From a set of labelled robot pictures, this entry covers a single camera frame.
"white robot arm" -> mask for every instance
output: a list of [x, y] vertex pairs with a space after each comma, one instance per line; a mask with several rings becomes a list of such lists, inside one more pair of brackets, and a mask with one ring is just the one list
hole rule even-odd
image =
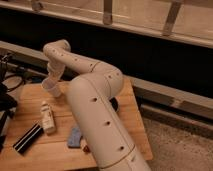
[[123, 87], [121, 71], [103, 61], [70, 53], [60, 40], [44, 46], [49, 79], [56, 84], [65, 66], [80, 75], [69, 83], [68, 103], [101, 171], [149, 171], [109, 100]]

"cable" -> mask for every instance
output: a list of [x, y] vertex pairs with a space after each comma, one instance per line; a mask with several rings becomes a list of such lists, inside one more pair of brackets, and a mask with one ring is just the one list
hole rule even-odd
[[4, 81], [8, 80], [9, 78], [12, 78], [12, 77], [20, 77], [21, 81], [17, 85], [15, 85], [11, 88], [7, 88], [7, 92], [11, 92], [11, 91], [15, 90], [16, 88], [18, 88], [19, 86], [21, 86], [22, 84], [25, 84], [25, 79], [24, 79], [23, 75], [19, 75], [19, 74], [8, 75], [4, 78]]

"railing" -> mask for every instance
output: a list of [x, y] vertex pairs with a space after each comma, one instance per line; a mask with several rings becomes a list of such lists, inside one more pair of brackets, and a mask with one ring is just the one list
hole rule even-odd
[[0, 7], [213, 48], [212, 0], [0, 0]]

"white cup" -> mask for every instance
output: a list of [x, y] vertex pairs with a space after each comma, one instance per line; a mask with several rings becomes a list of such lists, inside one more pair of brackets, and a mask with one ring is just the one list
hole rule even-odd
[[48, 93], [52, 94], [53, 97], [59, 97], [61, 95], [61, 90], [59, 88], [58, 82], [51, 80], [50, 78], [45, 78], [42, 81], [42, 87]]

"wooden tabletop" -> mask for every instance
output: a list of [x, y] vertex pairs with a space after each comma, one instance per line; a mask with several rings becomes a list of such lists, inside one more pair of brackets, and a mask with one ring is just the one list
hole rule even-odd
[[[59, 98], [53, 98], [42, 90], [40, 84], [27, 84], [24, 86], [17, 112], [10, 123], [4, 149], [0, 153], [0, 170], [58, 171], [97, 166], [91, 153], [85, 154], [82, 149], [69, 149], [67, 147], [67, 138], [71, 128], [76, 125], [64, 95], [67, 83], [60, 82], [63, 95]], [[128, 77], [125, 78], [124, 88], [116, 99], [119, 104], [118, 115], [120, 119], [144, 158], [151, 160], [151, 148]], [[57, 132], [50, 136], [42, 135], [24, 155], [20, 155], [12, 146], [35, 123], [40, 122], [40, 107], [43, 100], [46, 100], [52, 107]]]

